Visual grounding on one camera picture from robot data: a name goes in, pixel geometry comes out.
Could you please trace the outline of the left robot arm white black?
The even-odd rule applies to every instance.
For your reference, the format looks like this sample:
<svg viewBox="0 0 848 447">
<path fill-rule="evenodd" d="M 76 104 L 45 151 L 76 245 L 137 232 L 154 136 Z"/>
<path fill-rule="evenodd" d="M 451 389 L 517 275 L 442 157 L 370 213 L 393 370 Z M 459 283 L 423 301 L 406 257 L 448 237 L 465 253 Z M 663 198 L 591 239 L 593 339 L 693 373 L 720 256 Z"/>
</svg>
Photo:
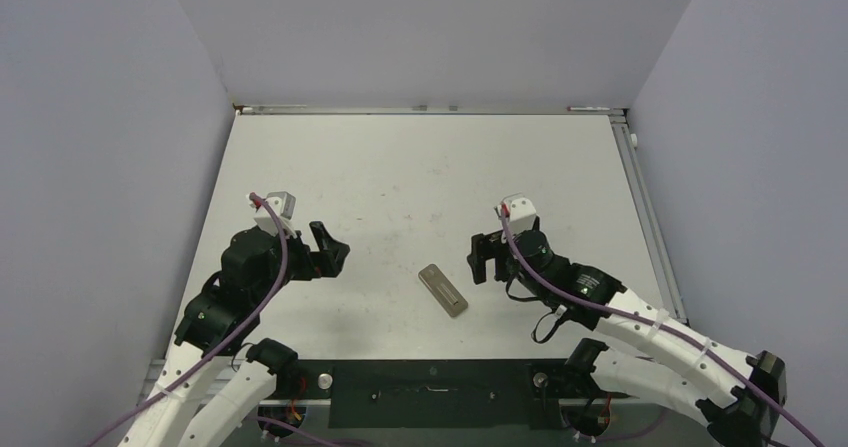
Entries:
<svg viewBox="0 0 848 447">
<path fill-rule="evenodd" d="M 262 339 L 256 310 L 290 281 L 335 278 L 350 253 L 320 221 L 309 225 L 317 247 L 274 228 L 237 233 L 221 268 L 190 300 L 159 379 L 135 414 L 124 446 L 219 446 L 269 396 L 302 393 L 298 355 Z"/>
</svg>

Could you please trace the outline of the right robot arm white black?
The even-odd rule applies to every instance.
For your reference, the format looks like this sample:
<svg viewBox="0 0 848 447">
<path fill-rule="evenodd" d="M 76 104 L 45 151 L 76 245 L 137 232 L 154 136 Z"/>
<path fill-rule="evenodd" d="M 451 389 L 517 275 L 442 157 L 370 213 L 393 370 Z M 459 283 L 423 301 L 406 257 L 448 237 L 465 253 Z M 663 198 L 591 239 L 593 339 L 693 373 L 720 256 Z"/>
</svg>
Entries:
<svg viewBox="0 0 848 447">
<path fill-rule="evenodd" d="M 554 325 L 574 322 L 637 350 L 631 356 L 583 339 L 565 381 L 579 395 L 622 393 L 704 426 L 721 446 L 766 446 L 785 416 L 786 365 L 775 354 L 747 353 L 697 333 L 602 270 L 556 254 L 536 226 L 475 234 L 467 263 L 476 284 L 519 283 L 544 304 Z"/>
</svg>

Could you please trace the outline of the beige remote control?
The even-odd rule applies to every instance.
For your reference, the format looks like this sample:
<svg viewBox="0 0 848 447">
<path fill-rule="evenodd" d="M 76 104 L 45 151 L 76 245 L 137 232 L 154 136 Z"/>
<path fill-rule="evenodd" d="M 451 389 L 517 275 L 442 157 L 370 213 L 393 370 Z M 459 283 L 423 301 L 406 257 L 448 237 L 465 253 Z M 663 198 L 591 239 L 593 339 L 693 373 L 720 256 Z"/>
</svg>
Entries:
<svg viewBox="0 0 848 447">
<path fill-rule="evenodd" d="M 429 264 L 421 269 L 418 278 L 451 318 L 468 309 L 468 301 L 437 265 Z"/>
</svg>

